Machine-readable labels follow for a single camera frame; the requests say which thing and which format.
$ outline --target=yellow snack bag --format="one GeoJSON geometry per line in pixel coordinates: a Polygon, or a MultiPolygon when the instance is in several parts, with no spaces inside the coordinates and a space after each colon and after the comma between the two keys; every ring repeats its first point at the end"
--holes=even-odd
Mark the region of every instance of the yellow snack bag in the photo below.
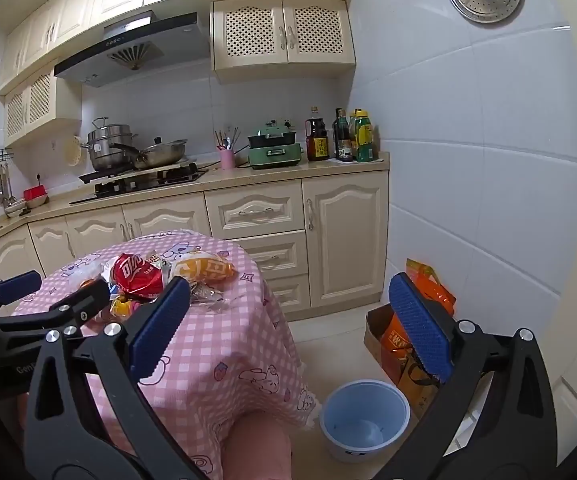
{"type": "Polygon", "coordinates": [[[231,262],[217,256],[217,254],[193,251],[182,254],[171,267],[171,278],[181,276],[189,283],[222,282],[235,274],[235,267],[231,262]]]}

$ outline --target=pink checkered tablecloth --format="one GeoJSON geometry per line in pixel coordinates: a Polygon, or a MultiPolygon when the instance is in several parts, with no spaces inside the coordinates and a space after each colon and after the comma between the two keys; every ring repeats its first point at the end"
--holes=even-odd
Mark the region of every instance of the pink checkered tablecloth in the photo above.
{"type": "MultiPolygon", "coordinates": [[[[278,301],[240,246],[193,231],[135,238],[54,272],[40,290],[20,302],[15,314],[43,312],[72,293],[76,284],[69,277],[82,266],[152,250],[175,261],[188,248],[201,248],[233,263],[238,274],[223,287],[228,308],[213,314],[191,307],[155,373],[139,382],[186,454],[211,479],[221,480],[220,446],[238,416],[264,410],[300,427],[310,422],[318,404],[299,373],[301,362],[278,301]]],[[[82,331],[92,335],[101,328],[87,325],[82,331]]],[[[113,442],[130,450],[99,377],[89,376],[89,384],[113,442]]]]}

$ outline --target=kitchen countertop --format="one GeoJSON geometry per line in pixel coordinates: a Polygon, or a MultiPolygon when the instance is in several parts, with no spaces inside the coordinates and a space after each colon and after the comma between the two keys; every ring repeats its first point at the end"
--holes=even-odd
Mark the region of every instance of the kitchen countertop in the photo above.
{"type": "Polygon", "coordinates": [[[48,218],[93,211],[105,207],[113,207],[143,200],[153,200],[183,194],[211,191],[216,189],[226,189],[229,187],[250,186],[251,184],[267,184],[270,182],[282,182],[284,180],[295,180],[298,178],[310,178],[314,176],[330,176],[349,173],[364,173],[366,171],[388,171],[390,159],[388,152],[379,153],[379,162],[367,162],[364,164],[341,164],[331,160],[321,162],[303,161],[297,166],[289,168],[274,168],[271,170],[252,170],[251,168],[235,170],[220,170],[208,168],[208,173],[200,176],[195,182],[178,184],[176,186],[166,186],[144,191],[126,193],[109,198],[101,198],[80,204],[70,205],[69,202],[80,200],[93,193],[94,186],[91,184],[82,186],[68,193],[62,193],[50,197],[47,204],[35,208],[31,213],[19,218],[0,217],[0,238],[10,233],[14,229],[48,218]]]}

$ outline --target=range hood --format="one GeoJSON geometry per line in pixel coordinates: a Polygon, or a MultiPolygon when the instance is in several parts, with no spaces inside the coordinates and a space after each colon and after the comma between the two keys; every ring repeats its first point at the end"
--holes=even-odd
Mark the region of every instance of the range hood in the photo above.
{"type": "Polygon", "coordinates": [[[104,39],[56,64],[54,75],[100,87],[137,72],[210,56],[196,12],[158,20],[144,12],[104,29],[104,39]]]}

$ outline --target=floor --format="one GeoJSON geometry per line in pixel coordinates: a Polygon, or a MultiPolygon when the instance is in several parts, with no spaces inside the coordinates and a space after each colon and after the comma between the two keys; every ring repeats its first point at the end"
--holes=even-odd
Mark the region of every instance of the floor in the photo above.
{"type": "MultiPolygon", "coordinates": [[[[390,382],[363,343],[366,312],[378,306],[372,304],[291,323],[300,357],[307,365],[305,378],[320,402],[325,402],[334,389],[349,381],[378,379],[390,382]]],[[[344,464],[328,454],[319,421],[311,430],[296,431],[291,440],[293,480],[369,480],[398,446],[395,443],[368,462],[344,464]]]]}

